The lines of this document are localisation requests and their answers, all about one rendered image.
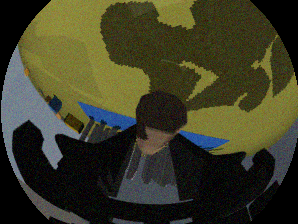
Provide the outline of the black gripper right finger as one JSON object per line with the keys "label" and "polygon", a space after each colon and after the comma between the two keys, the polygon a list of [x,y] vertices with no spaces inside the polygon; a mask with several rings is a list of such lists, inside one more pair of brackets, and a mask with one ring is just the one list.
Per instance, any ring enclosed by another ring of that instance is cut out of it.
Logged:
{"label": "black gripper right finger", "polygon": [[168,141],[180,201],[190,200],[220,169],[242,163],[246,152],[213,155],[178,133]]}

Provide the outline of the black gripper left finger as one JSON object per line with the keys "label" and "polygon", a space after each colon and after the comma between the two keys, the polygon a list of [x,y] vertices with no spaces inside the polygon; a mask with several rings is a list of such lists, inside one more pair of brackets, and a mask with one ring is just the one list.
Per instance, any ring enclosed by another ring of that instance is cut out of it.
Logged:
{"label": "black gripper left finger", "polygon": [[69,157],[84,167],[92,168],[100,175],[102,183],[109,190],[109,196],[116,197],[120,189],[122,177],[128,167],[130,153],[136,144],[136,124],[130,125],[125,131],[108,137],[101,143],[85,143],[71,139],[67,135],[55,135],[63,157]]}

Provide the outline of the blue curved strip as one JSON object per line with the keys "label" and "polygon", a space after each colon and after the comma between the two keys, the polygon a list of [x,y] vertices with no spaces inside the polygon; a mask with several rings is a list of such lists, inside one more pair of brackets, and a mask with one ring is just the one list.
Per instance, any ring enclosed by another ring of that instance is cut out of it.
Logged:
{"label": "blue curved strip", "polygon": [[[85,115],[88,116],[89,120],[97,121],[97,123],[104,124],[106,127],[116,128],[118,131],[125,131],[126,128],[129,128],[130,125],[136,124],[136,119],[134,117],[121,115],[121,113],[114,113],[104,111],[104,109],[93,107],[93,105],[86,105],[77,101],[78,105],[82,108],[82,111],[85,112]],[[196,144],[197,147],[202,149],[214,149],[220,147],[220,145],[229,143],[229,140],[216,139],[216,137],[202,136],[200,133],[184,132],[181,131],[180,135],[184,135],[186,139],[193,141],[193,144]]]}

